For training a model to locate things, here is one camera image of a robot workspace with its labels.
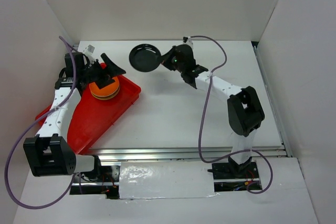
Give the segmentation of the yellow brown patterned plate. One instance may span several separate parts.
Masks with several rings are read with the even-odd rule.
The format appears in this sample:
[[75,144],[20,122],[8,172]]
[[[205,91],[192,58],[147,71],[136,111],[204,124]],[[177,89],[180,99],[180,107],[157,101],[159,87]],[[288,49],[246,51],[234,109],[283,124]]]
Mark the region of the yellow brown patterned plate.
[[114,97],[117,96],[117,94],[112,94],[112,95],[109,95],[109,96],[106,96],[106,97],[99,97],[99,96],[96,96],[96,95],[92,95],[94,98],[98,99],[98,100],[102,100],[102,101],[106,101],[106,100],[111,100],[113,99]]

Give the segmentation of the black plate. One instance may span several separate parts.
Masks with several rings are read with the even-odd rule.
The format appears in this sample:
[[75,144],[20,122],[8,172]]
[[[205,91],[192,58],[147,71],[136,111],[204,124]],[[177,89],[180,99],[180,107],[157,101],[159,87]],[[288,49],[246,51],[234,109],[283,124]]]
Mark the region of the black plate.
[[140,44],[129,53],[131,66],[139,72],[151,72],[159,65],[160,51],[153,45]]

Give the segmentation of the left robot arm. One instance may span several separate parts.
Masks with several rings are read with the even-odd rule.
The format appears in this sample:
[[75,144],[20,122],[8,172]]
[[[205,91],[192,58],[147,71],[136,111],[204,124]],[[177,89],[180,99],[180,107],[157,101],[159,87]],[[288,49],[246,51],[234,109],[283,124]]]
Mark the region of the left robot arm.
[[34,137],[28,137],[23,143],[30,169],[35,177],[85,174],[91,181],[103,177],[103,167],[96,155],[75,154],[67,142],[68,130],[81,101],[83,88],[95,83],[104,88],[115,82],[114,78],[125,74],[105,54],[101,59],[105,67],[95,60],[87,65],[76,65],[82,61],[82,53],[67,54],[68,62],[55,83],[55,96],[50,110],[45,113],[45,121]]

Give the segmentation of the orange plate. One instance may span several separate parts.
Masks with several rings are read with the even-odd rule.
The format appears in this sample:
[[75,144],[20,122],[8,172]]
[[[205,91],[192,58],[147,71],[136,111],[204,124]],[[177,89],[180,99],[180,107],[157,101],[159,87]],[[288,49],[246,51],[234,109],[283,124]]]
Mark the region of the orange plate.
[[120,87],[120,82],[118,77],[113,77],[114,82],[105,86],[104,88],[98,88],[95,82],[89,84],[89,89],[91,93],[99,98],[107,98],[111,95],[117,93]]

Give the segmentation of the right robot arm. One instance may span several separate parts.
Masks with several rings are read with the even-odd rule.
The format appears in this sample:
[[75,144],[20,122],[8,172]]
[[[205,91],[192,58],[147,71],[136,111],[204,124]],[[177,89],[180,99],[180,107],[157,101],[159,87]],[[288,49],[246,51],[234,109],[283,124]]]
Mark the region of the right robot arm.
[[169,70],[178,71],[193,88],[206,91],[206,101],[213,95],[227,104],[228,122],[234,133],[228,170],[233,177],[242,177],[251,163],[255,133],[265,119],[256,90],[251,86],[233,85],[198,65],[192,47],[187,44],[173,46],[163,55],[158,53],[156,61]]

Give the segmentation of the beige plate with motifs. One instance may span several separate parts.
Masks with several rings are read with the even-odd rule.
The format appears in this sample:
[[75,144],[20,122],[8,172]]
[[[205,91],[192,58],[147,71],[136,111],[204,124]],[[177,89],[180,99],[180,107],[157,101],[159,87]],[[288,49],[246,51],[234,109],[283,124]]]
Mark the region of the beige plate with motifs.
[[114,92],[113,94],[106,96],[106,97],[100,97],[100,100],[110,100],[114,97],[116,97],[119,94],[120,90],[117,90],[116,92]]

